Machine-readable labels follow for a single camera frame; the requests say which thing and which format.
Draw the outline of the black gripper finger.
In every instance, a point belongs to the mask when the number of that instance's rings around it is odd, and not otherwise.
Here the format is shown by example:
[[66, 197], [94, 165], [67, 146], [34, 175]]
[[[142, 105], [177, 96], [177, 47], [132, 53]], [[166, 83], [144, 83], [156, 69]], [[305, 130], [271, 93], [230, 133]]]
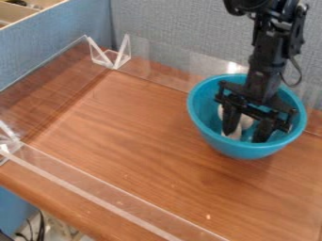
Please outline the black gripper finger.
[[224, 131], [229, 136], [237, 130], [240, 121], [242, 117], [242, 112], [234, 104], [226, 104], [224, 106]]
[[275, 121], [272, 119], [264, 119], [260, 121], [254, 134], [253, 142], [262, 143], [269, 140], [269, 137], [275, 131]]

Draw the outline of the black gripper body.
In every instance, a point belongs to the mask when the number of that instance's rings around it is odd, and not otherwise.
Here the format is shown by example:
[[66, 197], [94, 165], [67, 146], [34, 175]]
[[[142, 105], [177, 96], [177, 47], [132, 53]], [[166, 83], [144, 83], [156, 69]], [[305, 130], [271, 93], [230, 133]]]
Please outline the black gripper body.
[[297, 109], [280, 95], [285, 69], [285, 64], [271, 66], [256, 64], [250, 66], [245, 82], [221, 80], [220, 91], [216, 94], [216, 101], [222, 106], [234, 104], [242, 114], [257, 121], [272, 119], [275, 131], [283, 132], [291, 130], [291, 122], [297, 114]]

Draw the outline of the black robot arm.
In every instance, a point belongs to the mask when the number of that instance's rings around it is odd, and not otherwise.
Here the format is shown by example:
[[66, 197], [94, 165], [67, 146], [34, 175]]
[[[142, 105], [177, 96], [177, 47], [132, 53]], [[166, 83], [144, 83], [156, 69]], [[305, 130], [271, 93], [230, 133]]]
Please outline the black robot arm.
[[216, 101], [224, 108], [224, 132], [236, 131], [241, 118], [258, 120], [253, 141], [269, 140], [275, 131], [288, 132], [297, 109], [280, 97], [287, 66], [296, 62], [305, 43], [309, 6], [300, 0], [224, 0], [228, 12], [254, 21], [253, 54], [244, 84], [220, 82]]

